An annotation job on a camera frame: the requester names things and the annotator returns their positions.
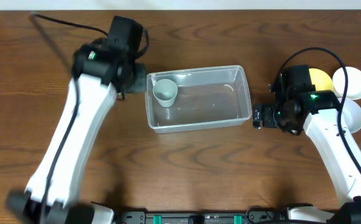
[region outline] paper cup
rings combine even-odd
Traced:
[[[355,133],[360,130],[361,108],[355,101],[345,99],[342,114],[344,115],[345,122],[347,123],[348,129],[351,133]]]
[[[177,94],[178,86],[172,80],[159,80],[153,87],[153,95],[163,107],[172,106]]]
[[[348,73],[347,98],[351,100],[361,99],[361,71],[354,67],[346,67]],[[345,87],[345,75],[342,68],[335,71],[332,77],[334,93],[341,97]]]

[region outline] wooden table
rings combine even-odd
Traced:
[[[280,65],[305,47],[327,47],[361,69],[361,11],[61,11],[66,21],[108,30],[114,15],[149,29],[140,60],[148,72],[241,65],[252,103],[270,102]],[[24,189],[45,154],[67,95],[69,77],[31,26],[29,12],[0,12],[0,223],[17,223],[4,208],[11,188]],[[70,57],[99,33],[42,22]],[[322,52],[292,64],[332,75]],[[361,148],[361,130],[354,134]],[[148,210],[246,210],[309,202],[337,208],[335,191],[313,143],[278,129],[231,128],[156,134],[144,94],[118,102],[98,134],[82,200]]]

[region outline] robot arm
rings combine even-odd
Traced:
[[[317,114],[309,113],[304,123],[304,130],[322,157],[341,207],[346,202],[353,202],[354,197],[361,196],[361,175],[338,135],[337,114],[336,109],[319,110]],[[344,118],[342,118],[342,126],[348,145],[361,166],[361,151],[348,130]]]
[[[80,182],[97,132],[117,93],[124,99],[126,92],[144,91],[146,71],[143,64],[135,62],[149,45],[148,33],[144,33],[146,46],[138,51],[142,25],[115,16],[107,38],[84,44],[74,53],[73,78],[50,146],[26,191],[13,190],[6,200],[8,208],[24,223],[112,223],[112,209],[78,202]]]
[[[54,155],[59,148],[65,130],[70,122],[75,105],[75,82],[69,84],[67,101],[62,117],[56,128],[52,141],[38,169],[27,184],[26,191],[31,192],[31,199],[41,202],[45,192],[46,177]],[[64,144],[55,166],[49,188],[47,205],[55,201],[65,207],[78,201],[80,182],[83,177],[96,134],[116,101],[114,86],[101,84],[101,79],[87,74],[78,78],[80,89],[80,106],[72,130]]]

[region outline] plastic tray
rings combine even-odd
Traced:
[[[175,103],[164,108],[152,89],[161,79],[178,86]],[[244,69],[239,65],[150,73],[146,79],[148,123],[156,133],[241,125],[251,117]]]

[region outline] white plate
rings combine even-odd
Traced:
[[[354,67],[346,67],[348,73],[347,98],[351,100],[361,99],[361,71]],[[345,87],[345,75],[342,68],[335,71],[332,82],[337,96],[342,96]]]
[[[345,99],[344,108],[342,109],[345,122],[347,123],[348,129],[351,133],[355,133],[361,128],[361,108],[353,100]]]

